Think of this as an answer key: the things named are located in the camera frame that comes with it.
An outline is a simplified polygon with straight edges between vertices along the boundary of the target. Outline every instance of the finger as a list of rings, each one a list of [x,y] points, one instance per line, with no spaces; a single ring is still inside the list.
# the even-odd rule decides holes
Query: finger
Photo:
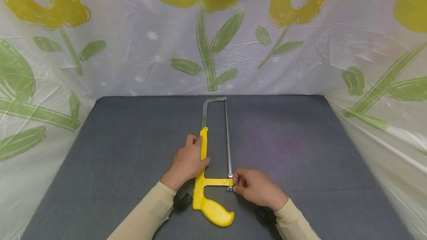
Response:
[[[198,145],[200,148],[202,148],[202,142],[203,142],[203,136],[199,136],[195,144]]]
[[[233,174],[233,181],[239,179],[242,176],[245,176],[248,172],[248,169],[238,168]]]
[[[194,143],[194,141],[196,141],[196,140],[197,140],[197,137],[196,137],[196,136],[193,136],[192,134],[189,134],[189,135],[187,136],[186,140],[185,140],[185,145],[186,145],[186,146],[191,145],[191,144],[193,144],[193,143]]]
[[[243,196],[245,193],[245,189],[247,189],[246,187],[243,186],[233,186],[233,192]]]
[[[243,186],[243,187],[248,187],[248,184],[247,184],[247,182],[246,182],[246,178],[245,177],[241,177],[240,179],[239,179],[239,186]]]
[[[206,168],[211,162],[211,158],[202,159],[202,162],[203,162],[204,168]]]
[[[239,183],[239,186],[247,187],[246,178],[244,176],[233,175],[233,184],[236,186]]]

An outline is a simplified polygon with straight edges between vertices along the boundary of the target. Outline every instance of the gray table surface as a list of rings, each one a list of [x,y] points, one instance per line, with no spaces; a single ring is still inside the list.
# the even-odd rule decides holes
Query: gray table surface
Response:
[[[198,135],[208,96],[104,97],[28,225],[23,240],[106,239]],[[260,169],[292,198],[323,240],[413,239],[321,96],[230,96],[233,167]],[[208,178],[227,178],[223,103],[208,108]],[[193,181],[179,191],[192,194]],[[255,206],[225,187],[205,196],[235,212],[220,228],[189,207],[155,239],[280,239]]]

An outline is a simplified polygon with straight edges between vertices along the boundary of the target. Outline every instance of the long sleeve shirt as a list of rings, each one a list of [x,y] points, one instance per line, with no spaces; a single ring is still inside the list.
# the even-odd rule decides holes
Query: long sleeve shirt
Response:
[[[107,240],[151,240],[169,218],[176,192],[158,182]],[[291,199],[275,212],[277,229],[286,240],[320,240]]]

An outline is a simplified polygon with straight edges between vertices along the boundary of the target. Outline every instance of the grip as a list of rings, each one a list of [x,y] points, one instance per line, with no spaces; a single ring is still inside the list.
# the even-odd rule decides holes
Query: grip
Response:
[[[200,210],[202,211],[203,215],[205,215],[205,217],[211,221],[211,223],[219,227],[230,226],[234,220],[234,212],[228,212],[219,203],[208,198],[204,198],[202,200]]]

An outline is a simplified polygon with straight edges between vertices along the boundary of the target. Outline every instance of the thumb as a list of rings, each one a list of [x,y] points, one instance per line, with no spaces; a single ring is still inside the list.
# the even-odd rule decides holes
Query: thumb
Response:
[[[244,192],[246,190],[246,187],[244,186],[233,186],[233,192],[243,196]]]
[[[210,162],[211,162],[211,158],[204,158],[203,160],[202,160],[202,162],[203,162],[203,164],[204,164],[204,166],[205,166],[205,168],[210,164]]]

